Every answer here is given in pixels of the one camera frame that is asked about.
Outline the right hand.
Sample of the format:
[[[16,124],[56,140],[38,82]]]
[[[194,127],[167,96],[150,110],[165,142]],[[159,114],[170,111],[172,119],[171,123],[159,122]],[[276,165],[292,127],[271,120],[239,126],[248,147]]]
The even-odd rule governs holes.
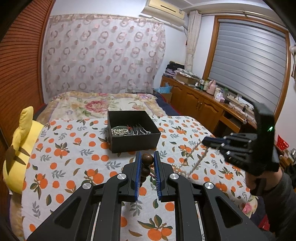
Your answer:
[[[265,171],[260,176],[254,176],[248,172],[245,173],[245,181],[250,193],[253,196],[262,196],[264,191],[274,188],[280,182],[283,176],[282,169],[277,172]]]

